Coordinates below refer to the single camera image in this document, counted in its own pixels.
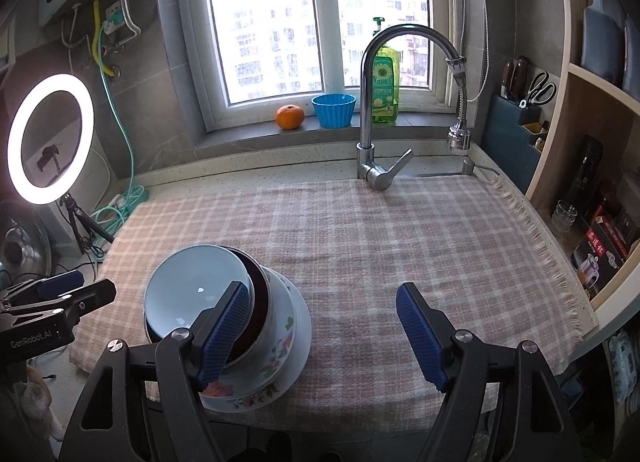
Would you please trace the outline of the gloved left hand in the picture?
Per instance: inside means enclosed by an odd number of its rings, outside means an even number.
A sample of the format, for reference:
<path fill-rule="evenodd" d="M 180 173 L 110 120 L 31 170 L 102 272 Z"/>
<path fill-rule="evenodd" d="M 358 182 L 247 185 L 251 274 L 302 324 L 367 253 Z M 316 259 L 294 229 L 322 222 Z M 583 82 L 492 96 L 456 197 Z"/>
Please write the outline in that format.
<path fill-rule="evenodd" d="M 17 391 L 18 408 L 26 423 L 37 438 L 53 438 L 62 442 L 65 428 L 51 410 L 52 396 L 40 373 L 27 364 L 26 380 L 14 385 Z"/>

